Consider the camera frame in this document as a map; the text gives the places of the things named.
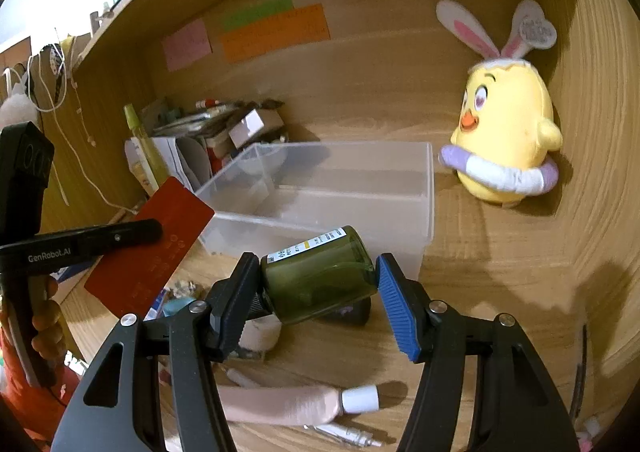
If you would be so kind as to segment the left hand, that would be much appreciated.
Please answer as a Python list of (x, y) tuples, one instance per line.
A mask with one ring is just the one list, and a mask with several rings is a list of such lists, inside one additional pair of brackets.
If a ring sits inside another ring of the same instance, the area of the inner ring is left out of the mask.
[(53, 299), (58, 291), (58, 283), (50, 275), (39, 276), (39, 279), (44, 285), (44, 298), (34, 307), (32, 326), (37, 334), (32, 339), (32, 349), (48, 362), (55, 374), (58, 374), (64, 368), (67, 352), (62, 328), (62, 311)]

